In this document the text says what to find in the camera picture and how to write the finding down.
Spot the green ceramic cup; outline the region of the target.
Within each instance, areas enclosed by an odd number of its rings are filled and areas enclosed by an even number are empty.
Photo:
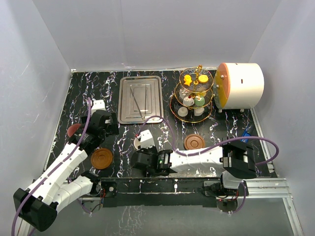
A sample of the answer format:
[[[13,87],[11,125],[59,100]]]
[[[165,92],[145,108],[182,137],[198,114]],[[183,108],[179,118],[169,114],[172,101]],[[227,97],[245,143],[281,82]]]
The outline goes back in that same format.
[[[133,145],[136,150],[139,150],[141,148],[141,142],[137,138],[134,139]]]

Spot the pink patterned mug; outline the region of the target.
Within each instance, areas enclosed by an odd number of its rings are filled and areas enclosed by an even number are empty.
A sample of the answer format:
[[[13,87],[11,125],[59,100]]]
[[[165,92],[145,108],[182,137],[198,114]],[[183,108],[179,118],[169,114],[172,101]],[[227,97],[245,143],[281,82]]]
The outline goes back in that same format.
[[[67,129],[67,135],[70,138],[80,127],[82,124],[80,123],[76,123],[71,125],[68,129]]]

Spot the silver metal tray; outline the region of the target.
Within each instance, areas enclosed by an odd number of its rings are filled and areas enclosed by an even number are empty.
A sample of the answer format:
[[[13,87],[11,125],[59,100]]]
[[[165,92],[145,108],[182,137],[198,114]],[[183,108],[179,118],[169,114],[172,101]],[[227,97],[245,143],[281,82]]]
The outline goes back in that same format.
[[[120,81],[118,121],[120,124],[160,123],[163,117],[161,78],[124,77]]]

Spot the white cream puff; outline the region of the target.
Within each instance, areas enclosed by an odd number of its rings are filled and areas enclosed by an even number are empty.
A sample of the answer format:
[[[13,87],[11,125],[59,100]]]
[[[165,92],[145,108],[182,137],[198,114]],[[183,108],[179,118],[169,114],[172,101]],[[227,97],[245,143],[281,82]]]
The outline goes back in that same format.
[[[204,113],[204,108],[203,108],[203,107],[194,109],[194,115],[195,115],[196,117],[201,116],[203,113]]]

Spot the white rectangular cream cake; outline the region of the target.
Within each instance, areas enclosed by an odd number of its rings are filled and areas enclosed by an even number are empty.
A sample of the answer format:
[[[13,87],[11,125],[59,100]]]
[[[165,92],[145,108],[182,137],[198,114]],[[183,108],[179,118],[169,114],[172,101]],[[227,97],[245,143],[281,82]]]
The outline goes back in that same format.
[[[187,90],[185,90],[184,88],[181,88],[179,90],[179,96],[181,99],[184,99],[188,95],[189,95],[189,92]]]

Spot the green dome cake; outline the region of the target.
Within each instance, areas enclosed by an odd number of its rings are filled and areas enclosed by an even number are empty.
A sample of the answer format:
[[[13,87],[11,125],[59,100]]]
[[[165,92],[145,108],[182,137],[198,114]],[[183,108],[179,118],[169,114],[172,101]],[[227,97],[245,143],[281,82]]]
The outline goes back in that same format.
[[[203,96],[196,96],[194,98],[194,104],[196,107],[202,107],[205,104],[205,98]]]

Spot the orange fish-shaped cookie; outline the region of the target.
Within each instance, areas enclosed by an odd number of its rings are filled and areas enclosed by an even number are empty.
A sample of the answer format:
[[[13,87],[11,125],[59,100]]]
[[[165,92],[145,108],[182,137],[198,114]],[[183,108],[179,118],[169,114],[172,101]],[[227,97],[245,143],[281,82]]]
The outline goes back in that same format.
[[[191,75],[187,74],[184,76],[184,85],[190,86],[192,83]]]

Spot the round orange biscuit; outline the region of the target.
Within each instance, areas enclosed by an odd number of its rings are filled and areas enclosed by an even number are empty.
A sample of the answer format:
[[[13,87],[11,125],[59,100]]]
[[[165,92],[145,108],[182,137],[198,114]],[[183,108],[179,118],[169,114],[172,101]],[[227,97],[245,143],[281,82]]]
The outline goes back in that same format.
[[[207,75],[199,75],[198,81],[200,83],[207,83],[209,81],[209,77]]]

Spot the white sprinkle cherry cake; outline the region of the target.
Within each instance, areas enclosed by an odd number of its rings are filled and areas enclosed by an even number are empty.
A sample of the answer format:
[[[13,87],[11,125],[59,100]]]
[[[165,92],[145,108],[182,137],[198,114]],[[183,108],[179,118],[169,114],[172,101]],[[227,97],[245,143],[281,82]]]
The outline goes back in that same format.
[[[191,97],[191,96],[186,96],[184,99],[183,99],[183,104],[185,106],[188,106],[188,107],[191,107],[194,105],[194,99]]]

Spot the yellow dome cake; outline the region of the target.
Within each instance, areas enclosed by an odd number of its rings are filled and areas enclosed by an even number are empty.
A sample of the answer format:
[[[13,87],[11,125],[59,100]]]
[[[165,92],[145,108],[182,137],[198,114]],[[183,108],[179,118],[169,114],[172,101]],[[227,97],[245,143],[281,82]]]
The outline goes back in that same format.
[[[206,96],[206,94],[207,94],[207,92],[201,92],[201,93],[199,93],[199,96]]]

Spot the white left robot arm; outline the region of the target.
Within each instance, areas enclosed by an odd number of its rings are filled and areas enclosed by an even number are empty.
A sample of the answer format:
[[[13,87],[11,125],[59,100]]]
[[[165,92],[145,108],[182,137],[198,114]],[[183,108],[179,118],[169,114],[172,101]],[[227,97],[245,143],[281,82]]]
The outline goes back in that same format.
[[[11,234],[15,234],[18,218],[43,232],[70,203],[84,195],[97,196],[102,189],[101,180],[92,172],[86,171],[70,183],[66,181],[106,137],[118,133],[116,114],[106,111],[103,100],[89,99],[88,115],[82,118],[82,124],[69,137],[60,155],[35,182],[14,193],[16,213]]]

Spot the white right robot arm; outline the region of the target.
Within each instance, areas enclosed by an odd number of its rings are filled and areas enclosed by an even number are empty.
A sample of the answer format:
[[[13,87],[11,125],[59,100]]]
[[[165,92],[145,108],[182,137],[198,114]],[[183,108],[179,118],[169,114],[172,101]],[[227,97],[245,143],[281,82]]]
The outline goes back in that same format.
[[[244,179],[257,177],[254,151],[251,146],[233,141],[207,151],[192,150],[157,151],[155,147],[142,148],[131,157],[131,167],[147,173],[149,176],[168,176],[192,169],[222,168],[219,188],[225,195],[231,195]]]

